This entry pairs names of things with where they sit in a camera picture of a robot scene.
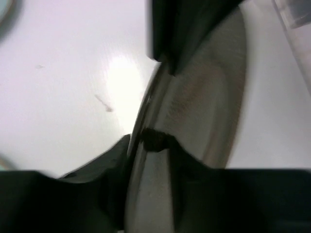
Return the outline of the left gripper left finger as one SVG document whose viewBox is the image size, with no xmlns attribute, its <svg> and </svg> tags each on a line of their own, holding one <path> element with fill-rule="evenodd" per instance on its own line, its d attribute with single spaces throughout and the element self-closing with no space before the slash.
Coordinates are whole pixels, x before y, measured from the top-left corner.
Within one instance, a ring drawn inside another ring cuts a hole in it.
<svg viewBox="0 0 311 233">
<path fill-rule="evenodd" d="M 115 233 L 124 228 L 124 163 L 130 135 L 62 178 L 0 174 L 3 233 Z"/>
</svg>

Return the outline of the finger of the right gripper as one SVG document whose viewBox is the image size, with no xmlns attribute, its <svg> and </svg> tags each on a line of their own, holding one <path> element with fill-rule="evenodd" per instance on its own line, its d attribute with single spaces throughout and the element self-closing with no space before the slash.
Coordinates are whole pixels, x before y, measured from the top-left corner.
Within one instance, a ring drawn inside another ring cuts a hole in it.
<svg viewBox="0 0 311 233">
<path fill-rule="evenodd" d="M 240 3 L 239 0 L 150 0 L 150 58 L 167 63 L 170 74 L 179 73 L 206 37 Z"/>
</svg>

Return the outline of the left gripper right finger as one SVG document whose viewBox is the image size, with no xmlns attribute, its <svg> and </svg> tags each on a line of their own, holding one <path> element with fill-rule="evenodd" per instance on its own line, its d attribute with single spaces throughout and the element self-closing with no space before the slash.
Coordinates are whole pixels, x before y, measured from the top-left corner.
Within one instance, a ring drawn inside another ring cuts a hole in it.
<svg viewBox="0 0 311 233">
<path fill-rule="evenodd" d="M 310 232 L 310 171 L 210 168 L 174 136 L 149 128 L 142 142 L 146 151 L 169 157 L 177 233 Z"/>
</svg>

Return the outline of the brown plate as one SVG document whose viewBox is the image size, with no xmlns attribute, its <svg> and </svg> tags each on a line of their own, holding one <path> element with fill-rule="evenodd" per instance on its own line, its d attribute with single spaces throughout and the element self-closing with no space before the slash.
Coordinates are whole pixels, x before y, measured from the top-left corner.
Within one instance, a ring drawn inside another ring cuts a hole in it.
<svg viewBox="0 0 311 233">
<path fill-rule="evenodd" d="M 218 227 L 207 167 L 224 168 L 246 80 L 246 30 L 236 8 L 181 73 L 157 67 L 134 126 L 124 230 L 207 233 Z"/>
</svg>

